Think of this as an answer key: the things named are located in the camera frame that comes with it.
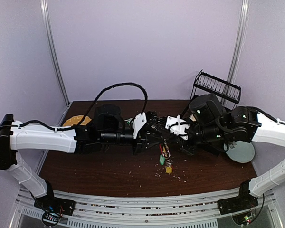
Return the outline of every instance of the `wooden table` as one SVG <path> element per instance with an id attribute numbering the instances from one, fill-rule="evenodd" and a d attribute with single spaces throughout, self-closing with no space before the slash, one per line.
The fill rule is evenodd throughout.
<path id="1" fill-rule="evenodd" d="M 146 110 L 158 116 L 176 116 L 188 101 L 151 100 Z M 124 119 L 134 117 L 143 101 L 101 101 L 120 106 Z M 66 119 L 84 114 L 91 102 L 73 102 Z M 88 195 L 116 197 L 175 196 L 227 190 L 239 187 L 256 173 L 251 163 L 239 164 L 225 154 L 216 157 L 205 151 L 187 156 L 171 150 L 173 174 L 165 173 L 159 164 L 159 149 L 152 148 L 132 156 L 130 147 L 111 146 L 106 152 L 89 155 L 50 151 L 40 176 L 51 182 L 53 189 Z"/>

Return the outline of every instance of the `round plate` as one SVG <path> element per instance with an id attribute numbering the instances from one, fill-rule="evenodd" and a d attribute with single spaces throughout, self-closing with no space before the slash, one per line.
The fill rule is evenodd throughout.
<path id="1" fill-rule="evenodd" d="M 255 148 L 251 143 L 236 142 L 236 146 L 226 152 L 229 158 L 239 163 L 250 162 L 255 156 Z"/>

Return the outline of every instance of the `black wire rack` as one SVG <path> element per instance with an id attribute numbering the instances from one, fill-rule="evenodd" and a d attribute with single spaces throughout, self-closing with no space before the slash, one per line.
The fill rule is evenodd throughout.
<path id="1" fill-rule="evenodd" d="M 197 96 L 197 89 L 206 91 L 208 93 L 213 93 L 222 99 L 226 99 L 233 103 L 233 108 L 235 108 L 241 99 L 241 87 L 227 82 L 221 78 L 215 77 L 213 75 L 207 74 L 201 70 L 195 77 L 193 88 L 190 96 L 190 102 Z M 188 110 L 189 105 L 184 109 L 182 114 L 183 117 Z"/>

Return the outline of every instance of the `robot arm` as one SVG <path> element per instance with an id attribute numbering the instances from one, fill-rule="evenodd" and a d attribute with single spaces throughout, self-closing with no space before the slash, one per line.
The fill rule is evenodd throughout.
<path id="1" fill-rule="evenodd" d="M 62 208 L 64 214 L 72 215 L 75 202 L 54 197 L 50 183 L 33 172 L 17 150 L 48 149 L 86 154 L 114 144 L 132 146 L 134 154 L 175 141 L 184 151 L 216 143 L 223 147 L 236 141 L 267 142 L 285 147 L 285 123 L 274 121 L 255 109 L 237 107 L 228 111 L 213 94 L 196 98 L 189 108 L 192 116 L 185 120 L 147 112 L 138 114 L 128 127 L 120 116 L 119 107 L 108 104 L 96 108 L 94 119 L 87 126 L 74 126 L 67 131 L 62 131 L 62 127 L 23 126 L 8 114 L 1 125 L 13 127 L 0 129 L 0 169 L 9 172 L 31 192 L 35 206 L 57 213 Z M 176 136 L 170 141 L 172 133 Z M 267 173 L 245 181 L 238 197 L 220 200 L 221 214 L 248 209 L 251 203 L 257 206 L 257 197 L 283 181 L 285 159 Z"/>

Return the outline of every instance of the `white wall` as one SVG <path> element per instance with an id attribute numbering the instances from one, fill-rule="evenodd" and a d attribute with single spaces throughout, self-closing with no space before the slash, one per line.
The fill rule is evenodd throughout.
<path id="1" fill-rule="evenodd" d="M 39 1 L 0 0 L 0 123 L 17 120 L 57 124 L 65 104 L 55 78 Z M 33 167 L 41 151 L 21 151 Z M 19 185 L 0 171 L 0 228 L 8 225 Z"/>
<path id="2" fill-rule="evenodd" d="M 137 82 L 150 99 L 188 99 L 195 75 L 226 79 L 241 0 L 55 0 L 48 8 L 71 101 Z M 101 99 L 143 99 L 118 88 Z"/>
<path id="3" fill-rule="evenodd" d="M 285 120 L 285 0 L 252 1 L 236 84 L 242 85 L 242 105 L 260 107 Z M 285 157 L 285 148 L 265 143 L 255 146 L 257 174 Z M 285 217 L 285 183 L 274 192 Z"/>

